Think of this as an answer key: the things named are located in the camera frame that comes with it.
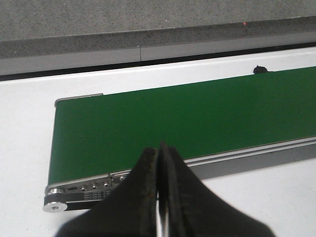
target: gray concrete floor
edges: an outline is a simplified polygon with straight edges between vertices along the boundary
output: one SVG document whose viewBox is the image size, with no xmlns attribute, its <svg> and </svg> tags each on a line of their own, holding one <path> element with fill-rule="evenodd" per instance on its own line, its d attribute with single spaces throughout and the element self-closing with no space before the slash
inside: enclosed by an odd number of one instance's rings
<svg viewBox="0 0 316 237">
<path fill-rule="evenodd" d="M 315 0 L 2 0 L 0 40 L 316 15 Z"/>
</svg>

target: white surface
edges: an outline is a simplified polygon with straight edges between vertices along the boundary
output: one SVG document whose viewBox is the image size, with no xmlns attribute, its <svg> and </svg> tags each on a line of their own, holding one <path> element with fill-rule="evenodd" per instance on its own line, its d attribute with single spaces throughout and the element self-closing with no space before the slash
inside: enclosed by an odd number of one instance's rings
<svg viewBox="0 0 316 237">
<path fill-rule="evenodd" d="M 206 81 L 316 66 L 316 48 L 0 82 L 0 236 L 53 236 L 84 211 L 42 211 L 54 122 L 62 97 Z M 279 237 L 316 236 L 316 160 L 251 171 L 206 184 L 272 227 Z"/>
</svg>

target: green belt surface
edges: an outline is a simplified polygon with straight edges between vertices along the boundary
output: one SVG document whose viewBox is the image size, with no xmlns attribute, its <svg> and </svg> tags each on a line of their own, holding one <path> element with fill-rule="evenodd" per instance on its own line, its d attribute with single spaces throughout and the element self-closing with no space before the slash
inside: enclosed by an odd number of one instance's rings
<svg viewBox="0 0 316 237">
<path fill-rule="evenodd" d="M 48 184 L 131 169 L 160 141 L 185 159 L 316 135 L 316 67 L 57 103 Z"/>
</svg>

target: green conveyor belt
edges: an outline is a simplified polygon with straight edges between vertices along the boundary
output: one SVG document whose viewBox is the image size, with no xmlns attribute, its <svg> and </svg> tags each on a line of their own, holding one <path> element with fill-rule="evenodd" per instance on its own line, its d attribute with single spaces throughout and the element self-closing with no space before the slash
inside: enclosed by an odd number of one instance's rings
<svg viewBox="0 0 316 237">
<path fill-rule="evenodd" d="M 130 169 L 161 140 L 183 158 L 316 135 L 316 67 L 57 103 L 48 184 Z"/>
</svg>

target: small black object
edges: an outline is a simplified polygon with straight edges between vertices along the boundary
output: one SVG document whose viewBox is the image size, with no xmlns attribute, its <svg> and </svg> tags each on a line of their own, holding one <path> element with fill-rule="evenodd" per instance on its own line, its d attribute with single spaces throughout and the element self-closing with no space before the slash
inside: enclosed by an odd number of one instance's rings
<svg viewBox="0 0 316 237">
<path fill-rule="evenodd" d="M 265 67 L 261 67 L 261 66 L 256 66 L 255 69 L 253 70 L 254 74 L 259 74 L 259 73 L 268 73 L 270 71 L 268 71 Z"/>
</svg>

